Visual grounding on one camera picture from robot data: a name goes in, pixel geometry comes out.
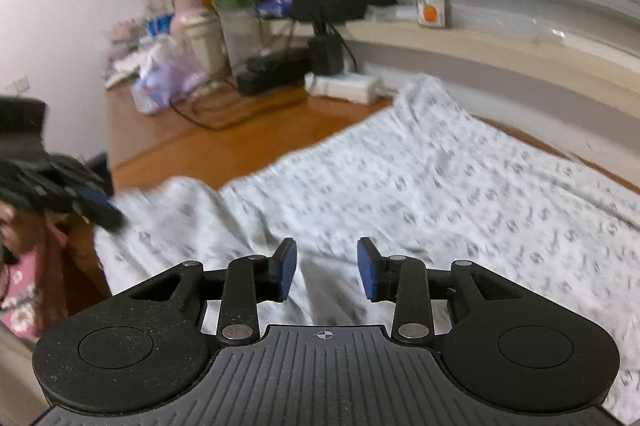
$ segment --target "beige container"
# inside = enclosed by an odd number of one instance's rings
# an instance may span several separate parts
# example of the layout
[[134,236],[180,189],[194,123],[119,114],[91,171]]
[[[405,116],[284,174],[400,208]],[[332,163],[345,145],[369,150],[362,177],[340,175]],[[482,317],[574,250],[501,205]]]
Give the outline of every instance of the beige container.
[[220,19],[214,11],[204,12],[184,21],[191,48],[207,73],[224,72],[226,56]]

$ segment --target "white wall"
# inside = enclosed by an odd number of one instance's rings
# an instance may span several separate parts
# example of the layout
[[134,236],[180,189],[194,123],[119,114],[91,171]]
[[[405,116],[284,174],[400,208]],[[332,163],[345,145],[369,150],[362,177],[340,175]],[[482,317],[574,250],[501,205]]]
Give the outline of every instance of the white wall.
[[0,86],[27,75],[50,107],[46,145],[92,157],[107,149],[100,77],[104,31],[141,0],[0,0]]

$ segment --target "printed pattern on cloth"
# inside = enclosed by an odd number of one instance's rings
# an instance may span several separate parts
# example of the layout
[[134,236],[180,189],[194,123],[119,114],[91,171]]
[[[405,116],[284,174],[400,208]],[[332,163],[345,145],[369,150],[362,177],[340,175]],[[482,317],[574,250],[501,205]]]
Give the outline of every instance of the printed pattern on cloth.
[[[429,268],[470,259],[603,326],[621,354],[605,408],[640,417],[640,197],[473,119],[436,78],[417,76],[393,107],[219,192],[177,178],[115,201],[129,225],[96,241],[114,292],[186,259],[218,269],[270,255],[291,236],[290,298],[258,306],[262,328],[389,327],[393,305],[364,296],[361,236]],[[437,332],[450,327],[444,305],[434,319]]]

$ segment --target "hand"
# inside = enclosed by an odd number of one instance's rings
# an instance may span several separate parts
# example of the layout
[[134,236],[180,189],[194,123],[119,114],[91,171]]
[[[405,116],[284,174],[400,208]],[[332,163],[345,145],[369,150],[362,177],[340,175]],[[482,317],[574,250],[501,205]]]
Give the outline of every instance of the hand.
[[19,257],[41,243],[46,225],[44,216],[0,202],[0,237],[14,256]]

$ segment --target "silver screw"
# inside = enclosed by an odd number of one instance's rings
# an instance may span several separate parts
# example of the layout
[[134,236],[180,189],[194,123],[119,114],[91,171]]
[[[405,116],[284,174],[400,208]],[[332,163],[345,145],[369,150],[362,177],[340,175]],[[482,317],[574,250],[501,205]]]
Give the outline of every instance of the silver screw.
[[245,340],[254,333],[249,325],[229,325],[222,329],[222,335],[228,340]]
[[429,329],[420,323],[405,323],[398,327],[398,334],[408,340],[419,340],[429,335]]

